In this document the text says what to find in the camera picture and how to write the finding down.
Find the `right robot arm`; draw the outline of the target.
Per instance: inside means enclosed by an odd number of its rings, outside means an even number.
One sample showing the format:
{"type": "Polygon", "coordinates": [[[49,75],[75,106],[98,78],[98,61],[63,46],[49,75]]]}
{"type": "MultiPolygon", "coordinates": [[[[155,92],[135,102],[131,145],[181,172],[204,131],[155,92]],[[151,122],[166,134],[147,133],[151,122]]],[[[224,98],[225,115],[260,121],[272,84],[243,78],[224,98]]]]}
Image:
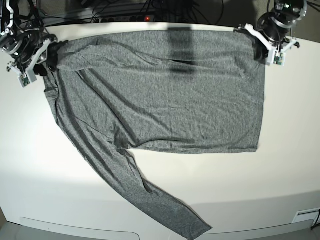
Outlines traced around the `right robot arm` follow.
{"type": "Polygon", "coordinates": [[[28,15],[22,15],[17,0],[0,3],[3,31],[0,45],[22,41],[13,58],[23,70],[43,41],[52,37],[47,32],[49,26],[82,24],[93,28],[99,23],[113,24],[117,17],[123,17],[124,23],[132,27],[152,16],[152,24],[168,23],[169,28],[108,41],[108,50],[91,52],[87,65],[91,66],[93,58],[97,58],[99,65],[108,63],[138,70],[160,66],[175,73],[190,73],[198,64],[195,54],[208,55],[214,48],[225,51],[227,45],[235,46],[238,41],[237,36],[226,37],[224,33],[201,40],[191,30],[191,24],[222,27],[252,24],[262,30],[273,13],[271,0],[92,0],[84,9],[74,9],[77,2],[71,0],[69,11],[58,16],[41,16],[32,1],[28,4],[28,15]]]}

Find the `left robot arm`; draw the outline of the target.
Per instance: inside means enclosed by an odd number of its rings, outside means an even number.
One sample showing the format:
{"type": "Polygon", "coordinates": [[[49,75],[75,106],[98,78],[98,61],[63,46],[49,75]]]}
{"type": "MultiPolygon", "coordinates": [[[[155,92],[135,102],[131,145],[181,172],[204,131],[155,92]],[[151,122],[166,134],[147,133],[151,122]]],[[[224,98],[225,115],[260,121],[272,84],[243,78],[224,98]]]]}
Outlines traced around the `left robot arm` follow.
{"type": "Polygon", "coordinates": [[[306,15],[306,0],[269,0],[256,27],[272,46],[281,49],[286,35],[306,15]]]}

